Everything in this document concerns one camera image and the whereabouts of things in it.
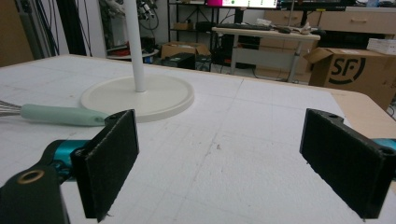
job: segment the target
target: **white tabletop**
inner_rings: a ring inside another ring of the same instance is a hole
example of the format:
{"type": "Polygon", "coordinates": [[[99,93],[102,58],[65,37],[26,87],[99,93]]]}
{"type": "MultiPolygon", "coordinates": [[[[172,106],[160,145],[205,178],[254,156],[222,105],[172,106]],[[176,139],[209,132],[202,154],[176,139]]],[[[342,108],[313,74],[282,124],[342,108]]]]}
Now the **white tabletop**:
{"type": "Polygon", "coordinates": [[[218,28],[218,27],[213,27],[212,30],[221,34],[251,35],[257,37],[295,40],[295,41],[303,41],[303,42],[312,42],[315,40],[320,40],[320,35],[300,35],[299,33],[294,33],[294,32],[291,32],[290,34],[281,34],[278,31],[243,30],[243,29],[229,29],[229,28],[218,28]]]}
{"type": "MultiPolygon", "coordinates": [[[[80,106],[90,86],[132,72],[130,63],[61,56],[1,68],[0,95],[18,105],[80,106]]],[[[140,154],[104,223],[363,223],[299,153],[308,107],[345,116],[328,91],[155,65],[145,72],[190,82],[195,101],[170,119],[137,124],[140,154]]],[[[0,118],[0,127],[0,185],[50,142],[102,129],[19,117],[0,118]]],[[[84,217],[76,183],[62,191],[72,223],[96,223],[84,217]]],[[[379,219],[366,223],[395,223],[395,207],[389,191],[379,219]]]]}

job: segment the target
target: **whisk wire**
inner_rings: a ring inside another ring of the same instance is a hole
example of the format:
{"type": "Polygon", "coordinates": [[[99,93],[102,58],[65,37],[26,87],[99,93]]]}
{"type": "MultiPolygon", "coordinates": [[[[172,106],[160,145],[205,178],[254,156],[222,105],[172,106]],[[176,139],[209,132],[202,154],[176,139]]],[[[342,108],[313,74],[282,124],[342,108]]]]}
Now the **whisk wire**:
{"type": "Polygon", "coordinates": [[[0,117],[15,116],[21,113],[21,106],[0,101],[0,117]]]}

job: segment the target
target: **whisk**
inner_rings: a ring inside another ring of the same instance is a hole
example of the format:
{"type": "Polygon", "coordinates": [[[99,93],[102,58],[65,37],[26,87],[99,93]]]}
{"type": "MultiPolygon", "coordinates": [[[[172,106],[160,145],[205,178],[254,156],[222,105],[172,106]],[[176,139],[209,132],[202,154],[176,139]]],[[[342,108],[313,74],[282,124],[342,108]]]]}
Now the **whisk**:
{"type": "Polygon", "coordinates": [[[0,101],[0,117],[21,115],[35,119],[78,126],[103,126],[108,114],[77,107],[14,105],[0,101]]]}

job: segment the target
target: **monitor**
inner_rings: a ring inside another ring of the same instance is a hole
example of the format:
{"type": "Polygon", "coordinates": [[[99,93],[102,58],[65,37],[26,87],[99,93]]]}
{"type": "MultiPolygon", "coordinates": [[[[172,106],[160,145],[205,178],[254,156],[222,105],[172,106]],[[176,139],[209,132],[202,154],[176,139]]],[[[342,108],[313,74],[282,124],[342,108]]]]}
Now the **monitor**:
{"type": "Polygon", "coordinates": [[[291,10],[293,1],[295,11],[344,11],[349,2],[349,0],[280,0],[277,7],[291,10]]]}
{"type": "Polygon", "coordinates": [[[207,0],[209,7],[276,9],[277,0],[207,0]]]}

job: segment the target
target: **light green handle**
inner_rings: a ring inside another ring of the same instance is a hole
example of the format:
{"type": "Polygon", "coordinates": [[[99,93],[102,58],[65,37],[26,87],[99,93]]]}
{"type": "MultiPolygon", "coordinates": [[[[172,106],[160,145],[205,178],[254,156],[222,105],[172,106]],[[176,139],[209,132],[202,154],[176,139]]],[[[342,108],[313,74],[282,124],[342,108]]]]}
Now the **light green handle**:
{"type": "Polygon", "coordinates": [[[23,105],[21,116],[24,119],[37,119],[78,126],[104,126],[108,114],[76,107],[23,105]]]}

